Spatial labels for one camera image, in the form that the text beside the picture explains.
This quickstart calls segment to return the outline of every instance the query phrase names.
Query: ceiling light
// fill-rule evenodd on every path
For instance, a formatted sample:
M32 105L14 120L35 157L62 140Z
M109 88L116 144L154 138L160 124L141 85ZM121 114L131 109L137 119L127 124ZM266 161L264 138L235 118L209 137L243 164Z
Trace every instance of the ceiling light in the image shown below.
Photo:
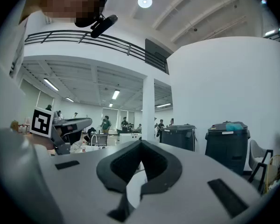
M138 4L142 8L148 8L152 5L152 0L138 0Z
M65 97L66 99L68 99L69 101L71 101L71 102L74 102L72 99L70 99L70 98L68 98L68 97Z
M274 34L275 32L276 32L276 30L273 30L273 31L267 32L265 35Z
M115 90L112 99L116 99L119 92L120 92L119 90Z
M158 105L157 108L164 107L164 106L167 106L167 105L171 105L171 103L164 104L164 105Z
M54 90L59 91L47 78L44 78L44 81L47 82Z

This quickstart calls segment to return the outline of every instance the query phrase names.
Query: dark gray trash can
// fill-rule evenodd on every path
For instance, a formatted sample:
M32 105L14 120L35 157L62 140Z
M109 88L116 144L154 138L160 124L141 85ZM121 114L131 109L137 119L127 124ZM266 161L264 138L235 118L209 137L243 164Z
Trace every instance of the dark gray trash can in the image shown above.
M194 125L172 125L161 129L162 143L195 151Z
M226 131L226 124L216 124L208 129L205 135L207 140L205 155L213 158L235 173L242 175L245 167L248 139L248 126L242 122L242 130Z

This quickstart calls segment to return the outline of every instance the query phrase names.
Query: railing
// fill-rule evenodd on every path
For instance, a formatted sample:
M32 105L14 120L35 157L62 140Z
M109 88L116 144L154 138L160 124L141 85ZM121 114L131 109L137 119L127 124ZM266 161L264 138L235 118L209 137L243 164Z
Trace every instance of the railing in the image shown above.
M280 42L280 31L277 30L277 32L275 32L275 33L264 36L264 38Z
M92 38L90 34L91 31L81 30L55 30L39 32L28 35L25 40L25 45L44 42L76 42L97 45L123 52L128 56L133 56L169 74L166 58L160 59L156 55L139 46L110 35L102 34L98 38Z

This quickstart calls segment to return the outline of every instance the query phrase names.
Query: black rubber pad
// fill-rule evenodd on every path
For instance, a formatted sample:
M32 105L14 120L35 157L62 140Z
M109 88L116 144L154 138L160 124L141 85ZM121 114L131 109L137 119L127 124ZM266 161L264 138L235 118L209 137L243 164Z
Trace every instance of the black rubber pad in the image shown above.
M55 166L58 170L60 170L60 169L69 168L69 167L72 167L72 166L75 166L78 164L80 164L80 163L77 160L74 160L74 161L69 161L69 162L58 163L58 164L55 164Z
M221 179L209 181L208 185L216 194L231 218L236 217L248 208L239 196L237 196Z

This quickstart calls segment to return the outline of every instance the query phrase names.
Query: column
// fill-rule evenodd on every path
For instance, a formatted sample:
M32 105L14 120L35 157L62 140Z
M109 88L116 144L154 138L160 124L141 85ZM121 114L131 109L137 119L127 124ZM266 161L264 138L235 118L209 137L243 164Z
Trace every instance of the column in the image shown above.
M142 139L154 140L154 78L143 80Z

